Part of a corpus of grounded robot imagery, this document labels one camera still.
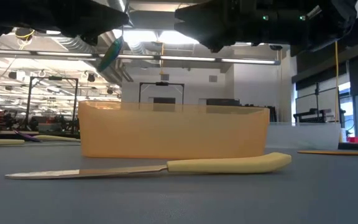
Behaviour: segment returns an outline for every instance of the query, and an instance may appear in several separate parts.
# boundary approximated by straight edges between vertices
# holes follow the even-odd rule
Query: knife
[[[264,156],[239,159],[192,159],[168,161],[167,165],[112,169],[77,169],[29,172],[5,175],[8,179],[64,179],[106,177],[151,172],[194,172],[202,174],[262,174],[279,170],[291,163],[291,156],[273,152]]]

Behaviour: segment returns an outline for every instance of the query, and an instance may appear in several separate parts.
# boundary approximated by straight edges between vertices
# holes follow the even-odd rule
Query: gray table
[[[282,152],[293,163],[268,175],[9,180],[4,174],[165,161],[87,159],[79,146],[0,147],[0,223],[358,224],[358,157]]]

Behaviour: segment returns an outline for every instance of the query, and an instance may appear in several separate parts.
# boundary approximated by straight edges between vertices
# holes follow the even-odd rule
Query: orange translucent bin
[[[264,154],[269,110],[236,106],[81,101],[88,157],[208,159]]]

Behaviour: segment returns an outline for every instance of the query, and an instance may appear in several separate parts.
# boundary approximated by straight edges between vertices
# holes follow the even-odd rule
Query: metal blade
[[[149,172],[160,172],[166,170],[166,165],[144,166],[144,167],[122,167],[112,169],[77,169],[77,170],[58,170],[45,172],[29,172],[5,175],[8,179],[64,179],[80,177],[104,177],[119,176],[128,174],[143,174]]]

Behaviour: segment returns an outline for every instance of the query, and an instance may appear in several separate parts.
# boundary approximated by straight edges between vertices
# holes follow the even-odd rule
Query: red object
[[[358,143],[358,137],[347,137],[346,140],[350,143]]]

